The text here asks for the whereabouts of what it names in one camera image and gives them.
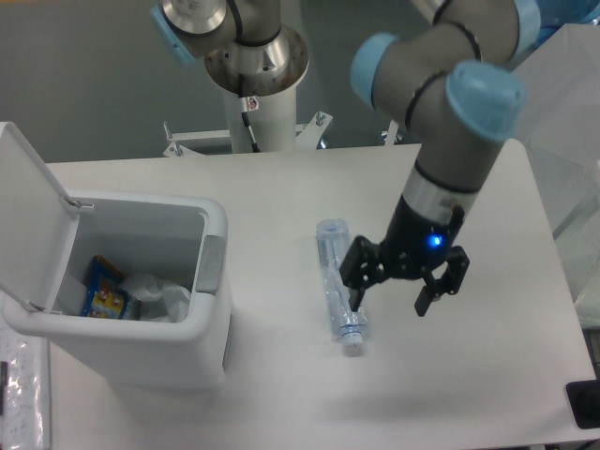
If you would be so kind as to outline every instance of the plastic bottle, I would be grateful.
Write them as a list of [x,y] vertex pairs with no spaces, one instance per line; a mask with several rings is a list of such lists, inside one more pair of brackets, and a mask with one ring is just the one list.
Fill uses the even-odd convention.
[[357,312],[350,310],[350,292],[339,274],[339,267],[350,248],[346,221],[338,218],[320,222],[317,245],[332,332],[341,340],[347,354],[359,354],[367,331],[367,319],[362,308]]
[[542,28],[535,41],[538,47],[565,23],[597,24],[600,15],[599,0],[537,0],[537,5],[542,16]]

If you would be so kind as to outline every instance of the black cable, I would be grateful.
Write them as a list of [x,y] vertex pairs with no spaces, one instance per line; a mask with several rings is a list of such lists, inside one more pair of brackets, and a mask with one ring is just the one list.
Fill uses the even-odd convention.
[[465,38],[467,38],[469,40],[469,43],[471,44],[472,52],[475,55],[475,59],[477,61],[481,61],[481,48],[479,47],[479,42],[477,42],[477,37],[475,37],[473,32],[460,22],[448,21],[444,23],[454,25],[462,32],[463,35],[465,35]]
[[600,441],[600,439],[596,439],[594,441],[585,442],[584,444],[582,444],[581,446],[579,446],[575,450],[585,450],[586,448],[590,448],[592,445],[594,445],[598,441]]
[[8,385],[8,362],[2,361],[2,362],[0,362],[0,416],[4,415],[4,389],[5,389],[5,387],[7,387],[7,385]]
[[438,20],[442,17],[443,12],[446,11],[446,8],[450,6],[450,2],[452,2],[452,0],[445,0],[438,10],[435,11],[435,16],[433,16],[433,21],[431,21],[433,25],[438,24]]
[[[237,75],[237,96],[242,98],[244,96],[244,81],[246,77],[241,73]],[[248,116],[248,112],[242,111],[242,121],[244,122],[244,127],[247,129],[248,136],[250,137],[250,145],[252,145],[252,153],[261,153],[261,149],[259,148],[258,143],[256,142],[256,136],[254,136],[254,130],[252,129],[252,125],[250,124],[250,117]]]
[[416,106],[417,102],[419,101],[419,98],[421,97],[421,95],[425,91],[427,91],[428,87],[430,87],[433,84],[433,82],[437,81],[439,78],[441,78],[447,74],[448,74],[448,72],[446,72],[445,70],[440,70],[439,72],[436,72],[436,73],[430,75],[423,82],[423,84],[421,84],[416,89],[416,91],[414,91],[414,93],[412,94],[411,102],[409,103],[409,106],[406,109],[406,114],[404,115],[404,127],[406,129],[408,129],[408,130],[411,129],[411,119],[413,118],[414,107]]
[[237,8],[235,0],[227,0],[227,5],[232,12],[233,22],[235,23],[235,39],[239,39],[244,34],[244,25],[242,24],[242,16]]

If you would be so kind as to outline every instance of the gray wall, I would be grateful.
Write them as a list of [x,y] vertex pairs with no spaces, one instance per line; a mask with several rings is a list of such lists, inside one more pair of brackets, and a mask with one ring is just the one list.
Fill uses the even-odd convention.
[[[158,157],[172,132],[227,127],[198,62],[179,67],[149,17],[158,0],[0,3],[0,121],[15,122],[47,162]],[[282,0],[307,41],[298,122],[334,115],[334,146],[376,145],[388,119],[352,92],[350,64],[379,31],[412,38],[428,25],[410,0]]]

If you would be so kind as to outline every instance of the black object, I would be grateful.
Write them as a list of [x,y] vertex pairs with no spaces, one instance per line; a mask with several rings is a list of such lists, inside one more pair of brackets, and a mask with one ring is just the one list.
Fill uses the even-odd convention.
[[600,428],[600,381],[570,382],[566,385],[566,394],[577,426]]
[[[457,293],[470,263],[462,247],[452,247],[464,217],[458,206],[450,222],[441,225],[419,216],[401,197],[381,243],[357,236],[339,267],[342,282],[350,290],[351,310],[360,307],[368,288],[389,278],[425,281],[414,304],[419,317],[443,294]],[[444,263],[442,277],[434,278],[432,271]]]
[[414,309],[419,317],[425,316],[429,305],[440,300],[443,294],[454,295],[460,289],[469,268],[469,257],[462,247],[452,247],[446,262],[448,263],[446,270],[439,279],[435,279],[431,272],[426,272],[423,276],[425,286],[414,302]]
[[8,386],[8,363],[0,362],[0,415],[4,415],[4,388]]
[[590,448],[592,445],[594,445],[595,443],[597,443],[598,440],[596,439],[595,441],[588,441],[585,442],[584,444],[582,444],[581,446],[579,446],[578,448],[576,448],[575,450],[586,450],[587,448]]

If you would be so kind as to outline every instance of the cable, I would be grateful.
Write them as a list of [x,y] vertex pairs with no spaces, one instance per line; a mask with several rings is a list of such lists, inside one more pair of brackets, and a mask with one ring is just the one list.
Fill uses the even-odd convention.
[[[246,77],[241,73],[237,75],[237,96],[242,98],[244,96],[244,81]],[[252,153],[261,153],[261,149],[256,142],[256,136],[254,135],[254,130],[252,129],[252,125],[250,124],[250,118],[248,116],[248,112],[242,111],[242,121],[244,122],[244,127],[247,129],[247,133],[250,137],[250,145],[252,145]]]

